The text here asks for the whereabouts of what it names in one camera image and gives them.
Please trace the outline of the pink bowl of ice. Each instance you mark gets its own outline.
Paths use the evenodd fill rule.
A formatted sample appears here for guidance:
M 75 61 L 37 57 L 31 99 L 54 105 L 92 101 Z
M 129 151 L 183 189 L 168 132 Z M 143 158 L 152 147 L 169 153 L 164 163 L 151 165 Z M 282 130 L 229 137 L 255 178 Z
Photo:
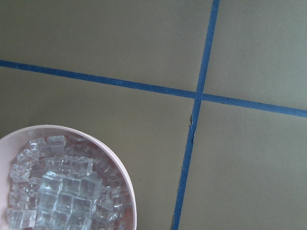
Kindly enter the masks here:
M 126 168 L 81 131 L 30 126 L 0 140 L 3 230 L 134 230 L 135 195 Z

